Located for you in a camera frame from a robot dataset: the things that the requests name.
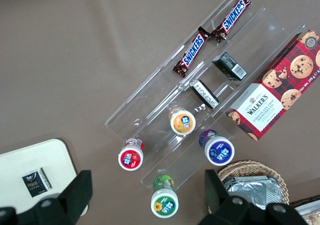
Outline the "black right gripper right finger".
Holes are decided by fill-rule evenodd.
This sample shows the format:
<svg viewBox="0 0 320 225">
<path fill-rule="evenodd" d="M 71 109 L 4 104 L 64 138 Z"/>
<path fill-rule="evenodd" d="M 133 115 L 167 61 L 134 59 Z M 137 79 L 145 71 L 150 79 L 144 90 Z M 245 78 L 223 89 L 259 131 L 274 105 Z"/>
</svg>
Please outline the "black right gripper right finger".
<svg viewBox="0 0 320 225">
<path fill-rule="evenodd" d="M 218 174 L 205 170 L 205 196 L 211 213 L 200 225 L 305 225 L 305 220 L 290 205 L 270 203 L 260 209 L 237 195 L 229 195 Z"/>
</svg>

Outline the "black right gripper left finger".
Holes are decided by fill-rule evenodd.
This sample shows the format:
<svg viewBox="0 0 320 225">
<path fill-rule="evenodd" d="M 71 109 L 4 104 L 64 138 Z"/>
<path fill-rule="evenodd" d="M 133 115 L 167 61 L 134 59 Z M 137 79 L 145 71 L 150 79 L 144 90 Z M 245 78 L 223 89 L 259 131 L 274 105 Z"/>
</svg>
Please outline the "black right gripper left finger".
<svg viewBox="0 0 320 225">
<path fill-rule="evenodd" d="M 13 207 L 0 208 L 2 225 L 75 225 L 93 196 L 92 171 L 82 170 L 56 198 L 39 201 L 17 214 Z"/>
</svg>

